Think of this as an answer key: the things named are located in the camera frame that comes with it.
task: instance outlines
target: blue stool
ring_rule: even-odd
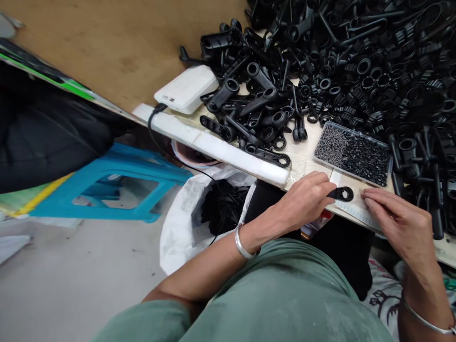
[[[158,185],[133,209],[110,208],[103,200],[119,199],[121,177],[111,180],[111,175],[155,181]],[[166,192],[175,185],[184,185],[192,174],[172,165],[162,156],[151,151],[139,150],[127,145],[114,143],[112,148],[75,172],[57,190],[30,212],[31,216],[65,217],[80,219],[117,219],[155,222],[160,214],[151,209]],[[83,196],[92,206],[73,204]]]

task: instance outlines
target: black cable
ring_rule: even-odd
[[[155,107],[155,109],[152,111],[151,116],[149,116],[149,120],[147,121],[147,129],[148,129],[148,131],[149,131],[149,135],[151,136],[152,141],[154,142],[154,144],[157,145],[158,148],[159,148],[165,155],[168,155],[168,156],[170,156],[171,158],[173,158],[175,161],[178,161],[179,163],[182,163],[179,159],[177,159],[176,157],[174,157],[174,156],[170,155],[168,152],[166,152],[166,151],[165,151],[165,150],[156,142],[155,138],[153,137],[153,132],[152,132],[152,128],[151,128],[152,118],[153,118],[153,116],[154,116],[155,114],[160,113],[160,112],[163,112],[167,107],[168,107],[167,105],[162,104],[162,103],[158,104],[158,105]],[[189,167],[189,168],[191,168],[192,170],[201,172],[202,174],[204,174],[204,175],[208,176],[209,178],[211,178],[214,182],[217,182],[215,179],[213,179],[213,178],[212,178],[211,176],[209,176],[207,173],[205,173],[205,172],[203,172],[203,171],[201,171],[201,170],[198,170],[198,169],[196,169],[196,168],[194,168],[194,167],[192,167],[192,166],[189,166],[189,165],[186,165],[186,166]]]
[[[155,138],[153,137],[153,132],[152,132],[152,118],[153,118],[153,116],[154,116],[155,114],[160,113],[160,112],[163,112],[167,107],[168,107],[167,105],[162,104],[162,103],[159,103],[159,104],[155,107],[155,109],[154,109],[154,110],[152,111],[152,113],[151,113],[151,116],[149,116],[149,120],[147,120],[147,130],[149,131],[149,135],[151,136],[152,141],[154,142],[155,145],[158,146],[158,148],[161,150],[161,152],[162,152],[163,154],[170,156],[171,158],[173,158],[174,160],[178,161],[179,163],[182,163],[179,159],[177,159],[176,157],[174,157],[174,156],[170,155],[168,152],[166,152],[166,151],[165,151],[165,150],[156,142]],[[211,179],[214,181],[215,186],[218,188],[218,190],[219,190],[220,193],[221,193],[221,189],[220,189],[220,187],[219,187],[219,184],[217,183],[217,181],[216,181],[214,178],[212,178],[212,177],[209,176],[207,173],[205,173],[205,172],[203,172],[203,171],[201,171],[201,170],[195,169],[194,167],[191,167],[191,166],[189,166],[189,165],[187,165],[187,167],[191,168],[192,170],[198,171],[198,172],[200,172],[200,173],[202,173],[202,174],[208,176],[209,178],[211,178]],[[214,243],[215,239],[219,236],[220,230],[221,230],[221,222],[222,222],[222,220],[220,220],[219,228],[218,228],[217,234],[216,234],[216,236],[214,236],[214,239],[213,239],[212,242],[209,244],[209,246],[212,245],[212,244]]]

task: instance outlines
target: silver bracelet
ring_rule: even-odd
[[[455,323],[455,326],[450,327],[449,329],[440,329],[440,328],[436,327],[435,325],[433,325],[433,324],[429,323],[428,321],[426,321],[419,314],[417,314],[415,312],[415,310],[413,310],[410,307],[410,305],[407,303],[407,301],[405,300],[404,293],[402,293],[402,300],[404,301],[404,305],[407,308],[407,310],[410,311],[416,318],[418,318],[418,320],[421,323],[423,323],[426,327],[434,330],[435,332],[438,332],[438,333],[441,333],[441,334],[444,334],[444,335],[456,335],[456,323]]]
[[[246,259],[251,259],[256,257],[258,254],[260,254],[261,248],[255,253],[255,254],[250,254],[249,252],[246,251],[244,246],[241,244],[241,239],[239,238],[239,228],[241,228],[244,225],[243,222],[239,223],[236,226],[236,229],[234,230],[234,240],[236,241],[236,247],[239,253]]]

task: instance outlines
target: pile of black plastic parts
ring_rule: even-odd
[[[456,233],[456,3],[247,3],[250,28],[222,23],[201,37],[201,59],[181,47],[182,61],[208,65],[220,80],[201,97],[216,120],[201,124],[283,167],[290,158],[276,151],[287,133],[307,139],[305,117],[389,143],[396,192],[432,213],[435,239]],[[241,83],[249,95],[238,95]]]

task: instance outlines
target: finger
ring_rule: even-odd
[[[392,192],[389,192],[389,191],[386,191],[384,189],[378,189],[378,188],[371,188],[371,189],[364,189],[364,193],[377,193],[377,194],[383,194],[385,196],[388,196],[390,198],[394,198],[396,199],[397,201],[401,202],[402,204],[404,204],[405,206],[411,208],[411,209],[416,209],[417,207],[415,207],[413,204],[407,202],[405,199],[402,199],[401,197],[399,197],[398,195],[395,195],[393,194]]]
[[[382,207],[379,203],[373,199],[366,198],[365,203],[369,208],[370,212],[375,216],[377,221],[380,223],[383,230],[389,230],[392,227],[396,227],[396,222],[393,218],[386,212],[385,208]]]
[[[318,172],[318,173],[312,175],[311,177],[309,177],[308,179],[306,179],[306,181],[307,181],[307,184],[317,185],[317,184],[321,184],[324,182],[329,182],[329,178],[326,173]]]
[[[330,204],[334,204],[336,202],[335,199],[332,199],[332,198],[329,198],[329,197],[325,197],[324,199],[322,199],[320,201],[320,203],[318,203],[318,206],[316,208],[316,212],[318,212],[320,215],[322,214],[323,210],[329,206]]]
[[[331,182],[325,182],[318,185],[318,187],[321,188],[323,196],[326,197],[331,191],[336,190],[337,185]]]
[[[312,177],[313,175],[316,175],[318,173],[318,171],[312,171],[311,173],[308,173],[307,175],[304,175],[302,178],[310,178]]]
[[[329,206],[330,204],[334,204],[336,202],[335,199],[331,198],[331,197],[325,197],[321,202],[320,202],[320,206],[322,208],[322,211],[323,209],[325,209],[327,206]]]
[[[386,196],[383,193],[365,192],[364,198],[365,200],[372,199],[377,203],[384,205],[388,210],[399,217],[405,217],[407,213],[410,213],[410,208],[404,205],[404,203],[390,196]]]

